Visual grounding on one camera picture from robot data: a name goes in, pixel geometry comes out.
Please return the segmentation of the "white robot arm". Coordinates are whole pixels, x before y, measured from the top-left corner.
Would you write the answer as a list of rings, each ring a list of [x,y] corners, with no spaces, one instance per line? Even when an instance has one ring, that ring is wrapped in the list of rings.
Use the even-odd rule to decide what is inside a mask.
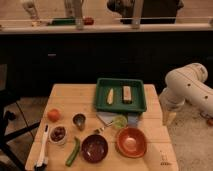
[[[191,63],[166,74],[166,87],[159,95],[164,125],[172,123],[185,101],[213,117],[213,88],[204,84],[207,78],[208,71],[200,63]]]

